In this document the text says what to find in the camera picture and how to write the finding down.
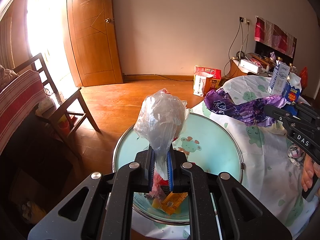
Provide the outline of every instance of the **white carton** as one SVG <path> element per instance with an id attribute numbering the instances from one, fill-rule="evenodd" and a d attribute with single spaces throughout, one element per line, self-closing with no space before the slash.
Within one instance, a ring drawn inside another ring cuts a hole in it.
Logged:
<path id="1" fill-rule="evenodd" d="M 284 89 L 284 86 L 289 75 L 290 67 L 281 62 L 276 61 L 276 66 L 273 70 L 273 75 L 268 87 L 268 92 L 271 95 L 281 95 Z"/>

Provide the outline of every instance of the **bright doorway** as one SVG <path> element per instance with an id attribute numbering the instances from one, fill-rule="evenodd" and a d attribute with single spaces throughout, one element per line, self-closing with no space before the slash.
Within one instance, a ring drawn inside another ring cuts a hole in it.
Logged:
<path id="1" fill-rule="evenodd" d="M 28 0 L 27 30 L 31 54 L 42 53 L 59 91 L 75 88 L 63 43 L 66 8 L 67 0 Z"/>

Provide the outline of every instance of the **purple wrapper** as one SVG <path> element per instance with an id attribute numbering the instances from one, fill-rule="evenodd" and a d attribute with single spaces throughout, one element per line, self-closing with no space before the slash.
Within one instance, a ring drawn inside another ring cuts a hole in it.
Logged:
<path id="1" fill-rule="evenodd" d="M 265 105 L 272 105 L 281 108 L 285 105 L 286 100 L 282 96 L 271 95 L 235 105 L 230 99 L 229 94 L 223 88 L 220 88 L 217 91 L 209 91 L 204 98 L 204 103 L 211 112 L 225 114 L 244 122 L 246 126 L 257 125 L 268 127 L 275 123 L 276 120 L 265 115 L 263 107 Z"/>

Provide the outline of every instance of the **qr code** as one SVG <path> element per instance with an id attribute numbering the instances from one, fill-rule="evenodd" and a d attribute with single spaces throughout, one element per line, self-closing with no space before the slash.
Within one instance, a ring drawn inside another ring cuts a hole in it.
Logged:
<path id="1" fill-rule="evenodd" d="M 168 201 L 167 206 L 168 207 L 172 207 L 173 206 L 173 202 L 172 201 Z"/>

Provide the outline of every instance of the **baseboard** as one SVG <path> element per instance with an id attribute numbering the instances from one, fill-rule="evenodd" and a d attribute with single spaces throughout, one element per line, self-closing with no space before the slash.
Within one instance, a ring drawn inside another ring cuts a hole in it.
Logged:
<path id="1" fill-rule="evenodd" d="M 186 75 L 124 75 L 124 81 L 132 80 L 177 80 L 177 81 L 193 81 L 193 76 Z"/>

